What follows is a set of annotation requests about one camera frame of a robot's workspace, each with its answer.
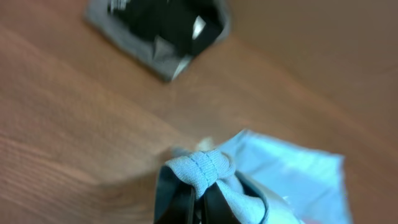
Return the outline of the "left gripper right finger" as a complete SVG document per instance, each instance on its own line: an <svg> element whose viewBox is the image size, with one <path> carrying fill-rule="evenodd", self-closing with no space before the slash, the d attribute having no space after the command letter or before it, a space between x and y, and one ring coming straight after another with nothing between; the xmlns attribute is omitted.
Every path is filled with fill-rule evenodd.
<svg viewBox="0 0 398 224"><path fill-rule="evenodd" d="M242 173L205 173L201 185L205 223L262 223L267 212L264 194Z"/></svg>

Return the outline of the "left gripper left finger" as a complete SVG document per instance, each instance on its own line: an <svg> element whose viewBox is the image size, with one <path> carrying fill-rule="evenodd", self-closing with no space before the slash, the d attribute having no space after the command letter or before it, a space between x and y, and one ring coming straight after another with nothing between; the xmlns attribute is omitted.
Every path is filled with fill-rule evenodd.
<svg viewBox="0 0 398 224"><path fill-rule="evenodd" d="M167 166L161 167L155 188L153 224L193 224L195 189Z"/></svg>

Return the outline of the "light blue t-shirt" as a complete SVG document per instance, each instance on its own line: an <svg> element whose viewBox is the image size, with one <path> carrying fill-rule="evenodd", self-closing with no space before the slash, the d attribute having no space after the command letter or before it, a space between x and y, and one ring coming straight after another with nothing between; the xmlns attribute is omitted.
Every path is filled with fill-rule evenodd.
<svg viewBox="0 0 398 224"><path fill-rule="evenodd" d="M352 224L343 163L342 155L249 130L218 146L206 138L194 150L172 149L157 178L155 217L180 184L196 201L216 184L241 223Z"/></svg>

